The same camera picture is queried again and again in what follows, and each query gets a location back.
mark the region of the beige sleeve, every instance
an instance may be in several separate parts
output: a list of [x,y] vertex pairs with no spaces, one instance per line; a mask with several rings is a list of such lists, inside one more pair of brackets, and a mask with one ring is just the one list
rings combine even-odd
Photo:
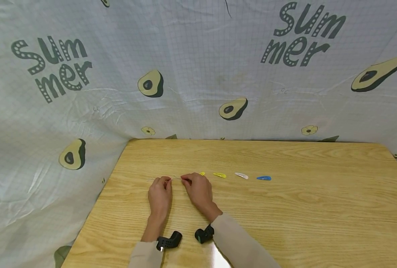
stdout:
[[233,268],[280,268],[273,257],[232,218],[223,213],[211,224],[213,241]]
[[128,268],[160,268],[163,253],[155,242],[138,242],[130,256]]

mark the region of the yellow hair clip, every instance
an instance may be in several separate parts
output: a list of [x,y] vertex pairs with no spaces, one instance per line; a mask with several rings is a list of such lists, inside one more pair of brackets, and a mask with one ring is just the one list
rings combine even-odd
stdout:
[[213,173],[213,175],[221,177],[221,178],[226,178],[227,175],[225,175],[224,173]]

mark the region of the wooden table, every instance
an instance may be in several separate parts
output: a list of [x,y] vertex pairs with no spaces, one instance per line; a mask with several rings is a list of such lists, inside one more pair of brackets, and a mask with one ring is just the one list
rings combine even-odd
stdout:
[[[128,143],[63,268],[126,268],[150,212],[147,180],[190,172],[206,172],[219,207],[283,268],[397,267],[397,161],[384,146],[148,139]],[[230,267],[194,239],[207,224],[173,181],[164,235],[184,237],[162,267]]]

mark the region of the hand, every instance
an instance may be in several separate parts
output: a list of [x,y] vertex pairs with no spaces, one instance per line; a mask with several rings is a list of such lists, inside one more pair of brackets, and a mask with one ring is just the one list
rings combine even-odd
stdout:
[[213,222],[222,211],[213,202],[212,184],[200,174],[192,173],[181,176],[182,184],[187,190],[191,203],[207,218]]
[[156,178],[148,191],[148,201],[151,208],[150,217],[164,222],[171,206],[171,200],[171,178]]
[[142,242],[156,241],[162,235],[165,220],[170,210],[171,199],[171,178],[156,178],[148,190],[151,214],[148,217],[148,224],[141,239]]

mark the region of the left hand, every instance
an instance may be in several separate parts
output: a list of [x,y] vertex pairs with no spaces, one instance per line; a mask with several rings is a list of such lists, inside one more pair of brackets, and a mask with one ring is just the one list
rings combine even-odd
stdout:
[[148,191],[150,218],[164,222],[170,210],[171,200],[171,178],[165,176],[156,178]]

